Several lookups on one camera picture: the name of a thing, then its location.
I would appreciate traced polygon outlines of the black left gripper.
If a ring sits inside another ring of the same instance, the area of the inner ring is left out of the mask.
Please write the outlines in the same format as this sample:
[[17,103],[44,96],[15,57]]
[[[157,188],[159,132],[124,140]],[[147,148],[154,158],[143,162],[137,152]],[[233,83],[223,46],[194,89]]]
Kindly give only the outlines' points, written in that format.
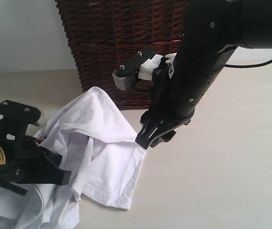
[[26,135],[30,124],[0,119],[0,187],[20,196],[28,190],[18,184],[67,185],[71,172],[60,168],[62,155],[40,146]]

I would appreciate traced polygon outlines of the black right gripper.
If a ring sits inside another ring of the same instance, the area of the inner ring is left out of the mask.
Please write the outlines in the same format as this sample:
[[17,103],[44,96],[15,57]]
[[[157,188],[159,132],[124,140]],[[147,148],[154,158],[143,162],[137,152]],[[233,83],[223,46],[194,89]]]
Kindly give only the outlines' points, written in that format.
[[149,146],[156,147],[160,143],[167,143],[176,135],[175,129],[182,125],[188,125],[192,117],[193,105],[191,112],[184,118],[164,116],[149,108],[140,118],[142,128],[135,142],[145,150]]

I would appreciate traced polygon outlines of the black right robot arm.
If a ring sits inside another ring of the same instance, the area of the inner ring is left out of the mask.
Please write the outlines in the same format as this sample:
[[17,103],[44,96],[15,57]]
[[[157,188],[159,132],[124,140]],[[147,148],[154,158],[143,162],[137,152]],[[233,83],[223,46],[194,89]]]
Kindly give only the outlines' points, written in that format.
[[170,141],[238,47],[272,49],[272,0],[192,0],[184,40],[169,69],[153,77],[151,105],[136,143]]

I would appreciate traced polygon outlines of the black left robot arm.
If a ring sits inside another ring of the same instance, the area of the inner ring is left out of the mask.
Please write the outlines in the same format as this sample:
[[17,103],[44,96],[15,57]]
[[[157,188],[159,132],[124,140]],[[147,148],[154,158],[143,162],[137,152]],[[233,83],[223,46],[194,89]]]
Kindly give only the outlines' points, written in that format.
[[60,169],[62,155],[39,145],[37,138],[26,135],[29,125],[37,125],[32,118],[8,117],[0,119],[0,188],[20,196],[28,191],[21,184],[67,185],[71,172]]

